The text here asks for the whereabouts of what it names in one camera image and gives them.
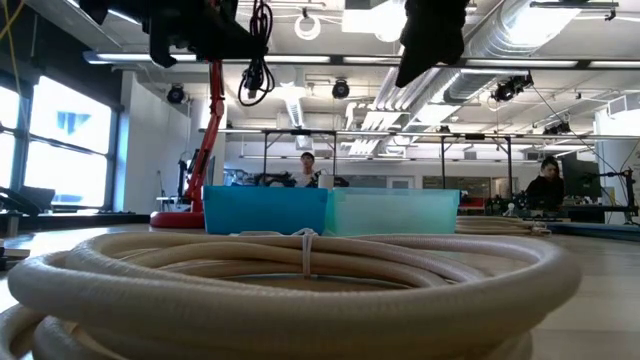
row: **person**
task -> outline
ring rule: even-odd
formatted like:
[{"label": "person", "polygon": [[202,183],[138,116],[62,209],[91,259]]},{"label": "person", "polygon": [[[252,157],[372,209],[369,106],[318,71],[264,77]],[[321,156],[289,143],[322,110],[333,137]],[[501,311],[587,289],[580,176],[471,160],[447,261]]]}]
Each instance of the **person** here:
[{"label": "person", "polygon": [[540,174],[527,188],[529,207],[557,210],[564,199],[564,180],[560,178],[560,167],[553,156],[544,159],[540,166]]},{"label": "person", "polygon": [[313,165],[316,162],[316,157],[310,152],[305,152],[300,156],[300,162],[302,163],[302,172],[294,173],[293,179],[296,181],[296,187],[307,187],[315,176]]}]

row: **plastic bin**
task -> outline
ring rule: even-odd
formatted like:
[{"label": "plastic bin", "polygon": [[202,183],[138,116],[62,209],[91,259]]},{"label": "plastic bin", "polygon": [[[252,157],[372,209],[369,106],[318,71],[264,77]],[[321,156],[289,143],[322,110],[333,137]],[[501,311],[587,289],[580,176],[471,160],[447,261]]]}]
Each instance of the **plastic bin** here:
[{"label": "plastic bin", "polygon": [[205,227],[209,234],[276,231],[290,235],[304,228],[322,234],[326,189],[205,186]]},{"label": "plastic bin", "polygon": [[459,203],[459,190],[336,189],[325,234],[453,234]]}]

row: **coiled cable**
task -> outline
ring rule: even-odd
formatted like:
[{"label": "coiled cable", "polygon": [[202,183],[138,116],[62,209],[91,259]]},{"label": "coiled cable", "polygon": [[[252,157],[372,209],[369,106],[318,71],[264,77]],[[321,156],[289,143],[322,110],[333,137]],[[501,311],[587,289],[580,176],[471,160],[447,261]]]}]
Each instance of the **coiled cable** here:
[{"label": "coiled cable", "polygon": [[[249,32],[260,39],[268,48],[271,32],[273,31],[273,11],[264,0],[253,1],[253,15],[249,21]],[[264,59],[264,55],[251,59],[249,67],[242,73],[242,81],[238,88],[238,101],[244,106],[258,105],[268,93],[276,87],[275,78]],[[258,92],[262,95],[254,102],[246,102],[242,98],[243,89],[249,91],[249,98],[253,99]]]},{"label": "coiled cable", "polygon": [[[15,338],[37,326],[37,360],[524,360],[528,331],[580,282],[568,253],[535,239],[314,237],[305,256],[303,238],[123,233],[28,259],[9,273],[21,305],[0,316],[0,358],[16,359]],[[528,265],[492,276],[433,251]],[[396,288],[316,292],[238,281],[300,274],[307,257],[313,274]]]}]

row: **computer monitor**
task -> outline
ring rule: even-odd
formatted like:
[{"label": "computer monitor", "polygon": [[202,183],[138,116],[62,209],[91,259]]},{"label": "computer monitor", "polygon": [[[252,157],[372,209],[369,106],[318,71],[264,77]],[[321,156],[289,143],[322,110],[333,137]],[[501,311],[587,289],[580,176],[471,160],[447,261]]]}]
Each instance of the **computer monitor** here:
[{"label": "computer monitor", "polygon": [[588,196],[597,199],[602,196],[598,164],[578,160],[573,153],[562,157],[562,177],[565,196]]}]

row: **black cable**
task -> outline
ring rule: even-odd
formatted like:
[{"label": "black cable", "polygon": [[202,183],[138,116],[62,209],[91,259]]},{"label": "black cable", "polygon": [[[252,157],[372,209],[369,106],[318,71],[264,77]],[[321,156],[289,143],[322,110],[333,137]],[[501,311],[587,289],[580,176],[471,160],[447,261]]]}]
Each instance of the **black cable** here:
[{"label": "black cable", "polygon": [[[540,92],[538,91],[538,89],[536,89],[535,86],[531,86],[531,88],[533,90],[535,90],[535,92],[538,94],[538,96],[540,97],[540,99],[544,102],[545,105],[547,105],[547,107],[551,110],[551,112],[558,118],[558,120],[560,121],[564,121],[564,119],[562,117],[560,117],[560,115],[553,109],[553,107],[549,104],[549,102],[547,102],[547,100],[544,98],[544,96],[542,96],[542,94],[540,94]],[[622,171],[618,171],[617,169],[615,169],[613,166],[611,166],[602,156],[600,156],[591,145],[587,144],[584,140],[582,140],[582,138],[575,133],[575,131],[571,130],[571,133],[578,139],[580,140],[580,142],[587,147],[587,149],[589,149],[598,159],[602,160],[602,162],[607,165],[613,172],[622,172]],[[629,156],[627,157],[627,160],[629,160],[629,158],[631,157],[631,155],[633,155],[633,152],[635,151],[635,147],[633,148],[633,150],[631,150],[631,153],[629,154]],[[625,195],[625,198],[627,199],[627,203],[629,203],[629,195],[627,194],[626,191],[626,185],[624,184],[622,177],[618,176],[618,180],[620,181],[620,185],[622,186],[622,192]],[[604,187],[602,187],[602,190],[605,192],[605,194],[607,194],[607,196],[609,198],[611,198],[611,196],[606,192],[606,190],[604,190]]]},{"label": "black cable", "polygon": [[[258,38],[266,49],[272,31],[273,11],[271,11],[271,7],[269,7],[264,0],[254,0],[253,15],[249,21],[249,32]],[[240,104],[248,107],[258,105],[275,87],[275,78],[271,70],[269,70],[263,54],[251,59],[249,67],[242,73],[242,81],[240,81],[238,88],[238,101]],[[259,92],[261,92],[262,95],[254,102],[245,102],[245,100],[242,99],[243,88],[247,89],[250,94],[253,94],[253,96],[250,97],[254,97]]]},{"label": "black cable", "polygon": [[629,159],[631,159],[631,156],[635,152],[635,150],[638,147],[638,145],[640,145],[640,140],[638,140],[636,142],[636,145],[633,147],[633,150],[629,153],[629,156],[627,156],[627,158],[624,159],[624,162],[622,162],[622,166],[620,166],[620,171],[618,171],[618,172],[622,172],[622,170],[624,170],[624,166],[627,165],[627,161],[629,161]]}]

